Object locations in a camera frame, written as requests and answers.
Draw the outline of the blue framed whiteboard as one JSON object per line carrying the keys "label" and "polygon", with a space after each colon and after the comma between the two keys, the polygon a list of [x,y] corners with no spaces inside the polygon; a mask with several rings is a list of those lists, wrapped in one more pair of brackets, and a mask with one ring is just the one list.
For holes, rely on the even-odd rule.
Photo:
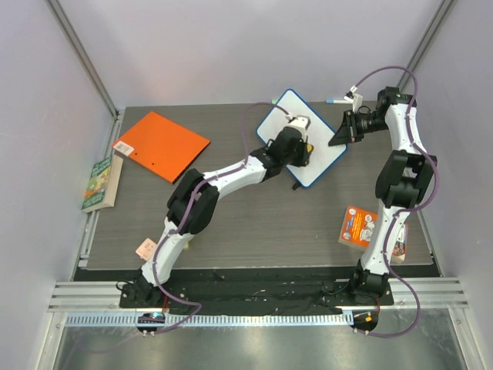
{"label": "blue framed whiteboard", "polygon": [[[277,99],[277,104],[270,101],[264,105],[269,107],[269,111],[257,127],[257,135],[263,146],[252,151],[247,160],[249,165],[260,172],[262,181],[269,180],[280,174],[283,169],[287,169],[301,187],[309,188],[347,151],[346,145],[328,146],[335,130],[293,89],[287,89]],[[307,133],[302,135],[313,146],[310,162],[302,167],[282,166],[267,155],[268,146],[276,139],[277,134],[288,126],[289,118],[299,115],[308,116],[311,121]]]}

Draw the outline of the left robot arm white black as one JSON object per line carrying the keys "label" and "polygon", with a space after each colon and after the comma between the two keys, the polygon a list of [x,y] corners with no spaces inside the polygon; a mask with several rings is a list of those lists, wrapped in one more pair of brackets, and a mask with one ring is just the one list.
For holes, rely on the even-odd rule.
{"label": "left robot arm white black", "polygon": [[152,257],[136,279],[125,286],[128,296],[146,307],[158,306],[164,297],[161,284],[169,279],[185,245],[209,225],[218,201],[279,175],[285,167],[307,166],[312,152],[307,130],[289,123],[275,139],[238,163],[209,173],[188,170],[167,202],[163,234]]}

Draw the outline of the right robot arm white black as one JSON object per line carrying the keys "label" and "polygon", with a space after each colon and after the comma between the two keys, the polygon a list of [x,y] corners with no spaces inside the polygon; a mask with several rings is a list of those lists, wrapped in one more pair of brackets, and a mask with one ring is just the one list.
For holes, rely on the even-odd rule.
{"label": "right robot arm white black", "polygon": [[397,237],[411,211],[421,204],[434,176],[438,160],[421,147],[415,113],[414,97],[388,86],[377,94],[375,110],[345,111],[339,129],[328,143],[357,143],[365,134],[381,130],[388,130],[391,135],[392,151],[375,185],[377,221],[347,286],[347,294],[356,304],[371,304],[386,295]]}

